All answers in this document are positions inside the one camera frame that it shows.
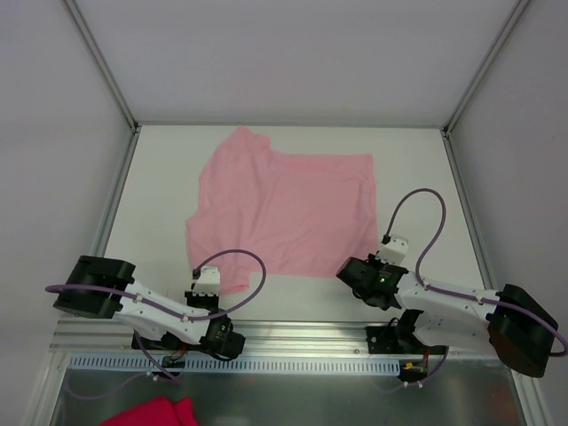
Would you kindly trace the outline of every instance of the red cloth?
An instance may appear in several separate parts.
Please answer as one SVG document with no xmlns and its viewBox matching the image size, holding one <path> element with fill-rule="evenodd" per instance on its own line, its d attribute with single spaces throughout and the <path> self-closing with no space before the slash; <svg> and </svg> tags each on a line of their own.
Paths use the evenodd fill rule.
<svg viewBox="0 0 568 426">
<path fill-rule="evenodd" d="M 106 420 L 100 426 L 199 426 L 189 398 L 178 402 L 159 397 Z"/>
</svg>

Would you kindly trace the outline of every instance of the white table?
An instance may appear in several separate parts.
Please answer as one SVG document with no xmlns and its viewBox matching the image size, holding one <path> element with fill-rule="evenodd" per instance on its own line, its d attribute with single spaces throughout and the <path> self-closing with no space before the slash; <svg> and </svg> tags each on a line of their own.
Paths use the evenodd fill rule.
<svg viewBox="0 0 568 426">
<path fill-rule="evenodd" d="M 137 266 L 136 277 L 179 302 L 189 288 L 191 268 L 185 249 L 185 221 L 197 210 L 199 175 L 233 126 L 143 126 L 114 221 L 106 257 Z M 483 288 L 454 179 L 438 130 L 251 127 L 271 138 L 272 147 L 292 154 L 361 154 L 375 158 L 379 235 L 397 202 L 422 186 L 446 199 L 446 229 L 426 257 L 422 273 L 467 288 Z M 438 227 L 440 207 L 417 194 L 398 215 L 394 233 L 410 240 L 403 265 L 416 258 Z M 222 296 L 221 307 L 250 294 Z M 231 314 L 234 320 L 385 321 L 400 312 L 371 308 L 337 279 L 269 275 L 264 290 Z"/>
</svg>

